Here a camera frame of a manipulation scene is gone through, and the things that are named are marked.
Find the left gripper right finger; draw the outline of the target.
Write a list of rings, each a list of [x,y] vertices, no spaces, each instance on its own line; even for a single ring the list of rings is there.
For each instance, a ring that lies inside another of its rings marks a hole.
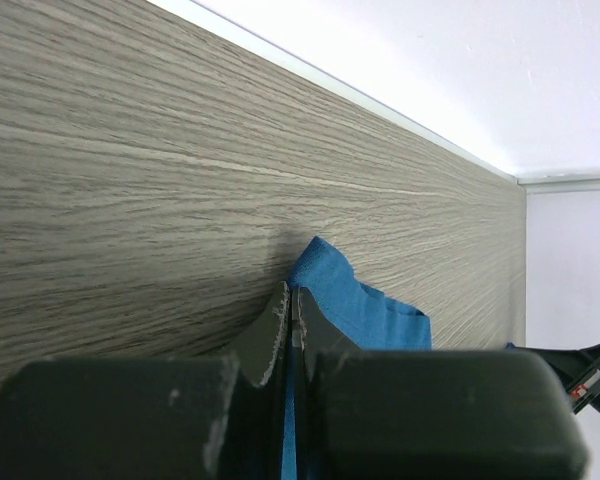
[[[301,479],[579,479],[588,450],[536,354],[364,350],[293,291]]]

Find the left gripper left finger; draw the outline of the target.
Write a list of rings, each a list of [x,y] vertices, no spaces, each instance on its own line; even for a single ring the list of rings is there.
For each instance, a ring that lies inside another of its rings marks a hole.
[[[0,387],[0,479],[275,479],[290,292],[222,352],[57,358]]]

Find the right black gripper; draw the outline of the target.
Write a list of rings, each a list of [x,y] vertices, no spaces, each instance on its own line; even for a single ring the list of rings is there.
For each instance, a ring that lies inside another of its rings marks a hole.
[[[554,371],[577,415],[586,407],[600,414],[600,343],[575,350],[530,349]]]

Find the blue mickey t shirt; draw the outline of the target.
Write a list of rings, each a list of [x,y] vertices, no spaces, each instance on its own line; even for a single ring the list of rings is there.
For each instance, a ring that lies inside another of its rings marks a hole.
[[[296,260],[288,283],[308,288],[326,318],[362,349],[433,348],[425,313],[358,281],[344,254],[318,236]]]

